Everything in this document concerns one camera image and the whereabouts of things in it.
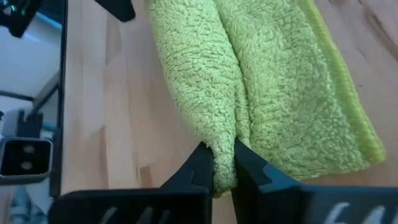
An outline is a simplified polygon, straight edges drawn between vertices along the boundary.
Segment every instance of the camera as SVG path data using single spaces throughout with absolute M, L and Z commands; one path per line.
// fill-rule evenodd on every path
M 0 141 L 0 185 L 40 182 L 50 175 L 53 144 L 48 139 L 6 137 Z

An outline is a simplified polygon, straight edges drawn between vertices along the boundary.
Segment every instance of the green microfiber towel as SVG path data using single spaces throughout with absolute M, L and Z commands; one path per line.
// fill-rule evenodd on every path
M 151 0 L 170 91 L 236 185 L 233 144 L 300 180 L 365 169 L 385 150 L 312 0 Z

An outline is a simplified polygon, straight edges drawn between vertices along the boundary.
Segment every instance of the lime green cloth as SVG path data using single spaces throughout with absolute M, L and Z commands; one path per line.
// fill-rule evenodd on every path
M 385 159 L 312 0 L 151 0 L 149 14 L 217 195 L 236 185 L 235 137 L 298 180 Z

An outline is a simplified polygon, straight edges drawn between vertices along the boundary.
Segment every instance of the wooden surface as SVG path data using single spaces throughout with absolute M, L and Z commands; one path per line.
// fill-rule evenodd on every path
M 63 193 L 159 186 L 199 142 L 167 91 L 143 2 L 133 2 L 137 19 L 122 24 L 94 1 L 69 0 Z M 315 2 L 388 160 L 306 182 L 398 186 L 398 2 Z M 215 200 L 213 216 L 235 222 L 230 197 Z

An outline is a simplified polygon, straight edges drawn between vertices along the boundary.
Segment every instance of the clamp jaw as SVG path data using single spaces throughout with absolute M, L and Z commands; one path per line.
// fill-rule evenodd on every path
M 398 189 L 305 185 L 235 142 L 237 223 L 398 223 Z M 158 189 L 89 190 L 55 201 L 49 223 L 211 223 L 213 154 L 200 143 Z

